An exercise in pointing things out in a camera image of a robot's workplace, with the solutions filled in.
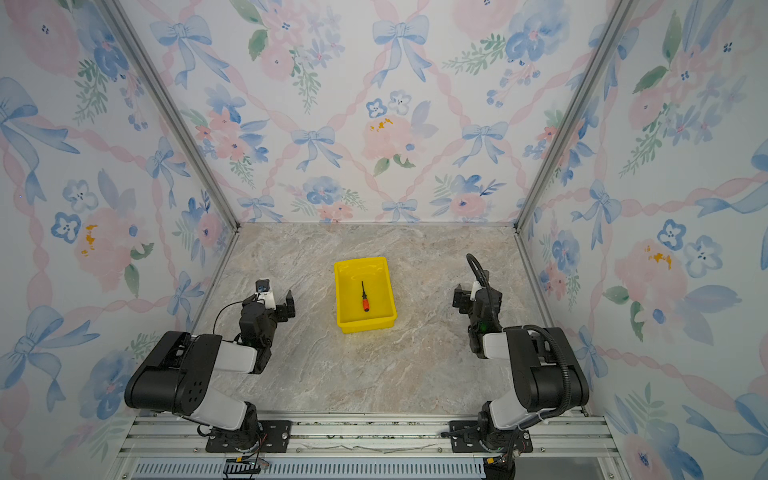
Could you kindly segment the red handled screwdriver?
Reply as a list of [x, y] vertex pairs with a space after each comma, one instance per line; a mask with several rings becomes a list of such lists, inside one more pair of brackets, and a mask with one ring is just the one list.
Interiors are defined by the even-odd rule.
[[367, 296], [364, 282], [361, 282], [361, 304], [363, 311], [368, 313], [370, 311], [370, 302]]

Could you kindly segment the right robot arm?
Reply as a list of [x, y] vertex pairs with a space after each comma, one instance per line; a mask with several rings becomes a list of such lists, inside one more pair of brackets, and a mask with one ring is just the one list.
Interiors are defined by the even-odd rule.
[[497, 314], [502, 294], [475, 282], [454, 289], [452, 306], [469, 319], [469, 345], [480, 359], [509, 362], [512, 387], [486, 402], [475, 422], [451, 421], [442, 434], [454, 452], [530, 452], [529, 430], [589, 401], [589, 386], [562, 329], [503, 327]]

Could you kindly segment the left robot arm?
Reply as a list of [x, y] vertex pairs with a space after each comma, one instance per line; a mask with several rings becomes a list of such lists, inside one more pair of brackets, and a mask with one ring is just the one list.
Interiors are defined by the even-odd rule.
[[272, 355], [277, 326], [296, 316], [288, 292], [277, 304], [266, 280], [241, 303], [240, 333], [226, 340], [215, 333], [165, 333], [127, 383], [128, 407], [170, 413], [198, 426], [208, 453], [285, 453], [292, 422], [262, 421], [257, 407], [211, 386], [216, 372], [260, 375]]

